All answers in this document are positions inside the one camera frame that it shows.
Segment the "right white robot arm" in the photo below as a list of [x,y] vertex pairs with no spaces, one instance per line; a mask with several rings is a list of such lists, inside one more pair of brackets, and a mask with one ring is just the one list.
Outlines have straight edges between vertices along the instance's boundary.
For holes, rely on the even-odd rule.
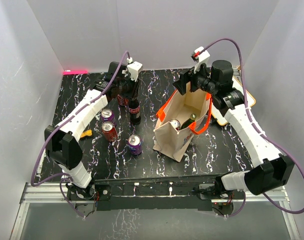
[[181,95],[202,90],[211,94],[214,107],[232,125],[248,151],[253,169],[231,172],[215,179],[215,194],[225,199],[233,190],[259,195],[284,186],[292,173],[294,162],[264,139],[250,122],[244,94],[233,86],[233,68],[227,60],[216,60],[211,68],[201,64],[200,70],[183,71],[173,86]]

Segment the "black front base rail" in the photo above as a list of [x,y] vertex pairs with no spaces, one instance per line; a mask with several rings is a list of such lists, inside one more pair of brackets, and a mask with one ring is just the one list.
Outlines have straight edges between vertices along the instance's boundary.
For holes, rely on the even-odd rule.
[[219,175],[95,179],[81,189],[67,184],[67,197],[78,203],[92,201],[96,211],[122,209],[211,211],[214,202],[242,200],[237,190],[223,191],[215,182]]

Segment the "red cola can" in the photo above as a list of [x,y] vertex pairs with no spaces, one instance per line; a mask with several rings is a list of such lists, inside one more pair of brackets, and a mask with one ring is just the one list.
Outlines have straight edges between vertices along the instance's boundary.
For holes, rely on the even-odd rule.
[[101,130],[105,139],[108,142],[114,142],[117,140],[118,134],[115,125],[111,121],[105,121],[102,126]]
[[129,100],[121,95],[117,95],[117,102],[120,107],[127,107],[129,105]]

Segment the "green glass bottle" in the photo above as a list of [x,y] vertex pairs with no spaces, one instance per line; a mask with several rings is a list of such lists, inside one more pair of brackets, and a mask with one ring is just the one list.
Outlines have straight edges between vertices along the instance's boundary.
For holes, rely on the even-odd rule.
[[196,121],[197,115],[195,113],[192,113],[190,117],[181,125],[180,130],[183,130],[187,128],[189,125],[194,123]]

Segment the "glass cola bottle red cap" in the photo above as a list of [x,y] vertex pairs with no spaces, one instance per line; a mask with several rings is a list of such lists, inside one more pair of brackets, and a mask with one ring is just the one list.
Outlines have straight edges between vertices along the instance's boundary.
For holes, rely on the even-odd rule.
[[140,103],[138,101],[139,86],[140,86],[140,81],[138,80],[134,85],[133,93],[128,102],[130,122],[133,125],[138,125],[141,122]]

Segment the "purple soda can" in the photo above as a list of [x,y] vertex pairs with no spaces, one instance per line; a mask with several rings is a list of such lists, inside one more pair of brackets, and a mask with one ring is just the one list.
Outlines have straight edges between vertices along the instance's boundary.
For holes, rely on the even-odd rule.
[[114,124],[114,126],[117,126],[115,115],[113,111],[109,108],[105,108],[101,111],[100,118],[103,122],[111,122]]
[[142,153],[142,140],[141,138],[133,134],[128,138],[127,144],[129,146],[130,153],[132,155],[140,155]]
[[177,119],[171,119],[169,122],[177,131],[180,130],[181,123]]

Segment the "beige canvas bag orange handles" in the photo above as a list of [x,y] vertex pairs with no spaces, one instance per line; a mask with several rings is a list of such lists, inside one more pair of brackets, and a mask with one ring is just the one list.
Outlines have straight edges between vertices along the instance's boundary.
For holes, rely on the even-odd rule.
[[176,89],[166,103],[157,111],[153,130],[153,149],[176,162],[180,162],[194,136],[204,133],[212,115],[212,97],[200,89],[186,93]]

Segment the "red cola can left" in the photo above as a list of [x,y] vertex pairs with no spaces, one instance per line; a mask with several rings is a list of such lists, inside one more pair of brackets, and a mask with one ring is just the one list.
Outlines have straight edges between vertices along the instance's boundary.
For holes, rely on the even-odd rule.
[[117,140],[118,134],[115,125],[111,121],[105,121],[102,126],[101,130],[105,139],[108,142],[114,142]]

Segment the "red cola can back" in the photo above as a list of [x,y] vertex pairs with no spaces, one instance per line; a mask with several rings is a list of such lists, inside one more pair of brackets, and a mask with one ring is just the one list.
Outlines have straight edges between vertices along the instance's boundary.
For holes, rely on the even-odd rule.
[[129,100],[121,95],[117,95],[117,102],[120,107],[127,107],[129,105]]

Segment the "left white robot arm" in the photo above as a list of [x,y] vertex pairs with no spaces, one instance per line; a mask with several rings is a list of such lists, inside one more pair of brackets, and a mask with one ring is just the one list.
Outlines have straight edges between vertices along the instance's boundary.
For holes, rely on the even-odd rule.
[[137,61],[129,64],[111,62],[108,76],[96,79],[66,119],[55,127],[48,126],[44,131],[46,156],[61,167],[85,200],[95,195],[96,188],[90,184],[91,174],[82,163],[81,134],[112,99],[122,96],[130,100],[138,95],[142,69],[142,63]]

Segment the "pink marker strip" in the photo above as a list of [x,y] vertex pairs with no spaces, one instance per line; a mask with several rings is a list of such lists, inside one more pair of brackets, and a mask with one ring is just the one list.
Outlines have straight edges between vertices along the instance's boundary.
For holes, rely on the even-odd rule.
[[88,71],[87,70],[65,70],[63,72],[63,75],[64,76],[67,76],[67,75],[82,75],[82,74],[87,74]]

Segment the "purple soda can front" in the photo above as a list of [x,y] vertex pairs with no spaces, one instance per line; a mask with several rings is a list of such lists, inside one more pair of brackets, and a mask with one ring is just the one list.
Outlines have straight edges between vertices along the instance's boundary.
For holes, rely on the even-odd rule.
[[129,146],[130,153],[132,155],[140,155],[142,153],[142,140],[141,138],[133,134],[128,138],[127,144]]

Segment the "yellow bow-shaped sponge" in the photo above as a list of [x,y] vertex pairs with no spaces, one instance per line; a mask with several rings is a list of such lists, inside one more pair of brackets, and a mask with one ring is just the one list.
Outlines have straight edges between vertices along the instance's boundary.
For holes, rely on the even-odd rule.
[[81,139],[86,139],[86,138],[91,138],[93,136],[93,132],[91,129],[84,131],[81,135],[80,135],[80,140]]

